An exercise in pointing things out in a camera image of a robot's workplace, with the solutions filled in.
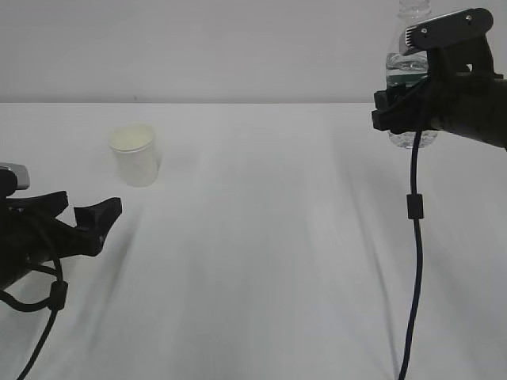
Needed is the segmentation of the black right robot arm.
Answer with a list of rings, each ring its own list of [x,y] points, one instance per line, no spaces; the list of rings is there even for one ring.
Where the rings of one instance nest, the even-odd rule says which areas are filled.
[[[372,124],[395,135],[445,131],[506,148],[506,79],[484,37],[427,51],[427,77],[375,93]]]

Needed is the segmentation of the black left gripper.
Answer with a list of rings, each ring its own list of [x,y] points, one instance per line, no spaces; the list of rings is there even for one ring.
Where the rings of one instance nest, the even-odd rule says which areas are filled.
[[[76,226],[58,220],[68,207],[65,191],[1,203],[1,289],[26,276],[32,264],[51,260],[48,244],[29,223],[32,217],[45,232],[59,257],[96,257],[122,214],[119,197],[88,207],[75,207]]]

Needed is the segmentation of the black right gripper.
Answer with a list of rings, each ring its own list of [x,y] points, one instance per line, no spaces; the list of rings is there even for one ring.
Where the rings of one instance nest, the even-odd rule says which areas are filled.
[[[505,78],[486,41],[427,51],[422,84],[388,86],[374,94],[372,125],[391,133],[436,129],[463,137],[505,136]]]

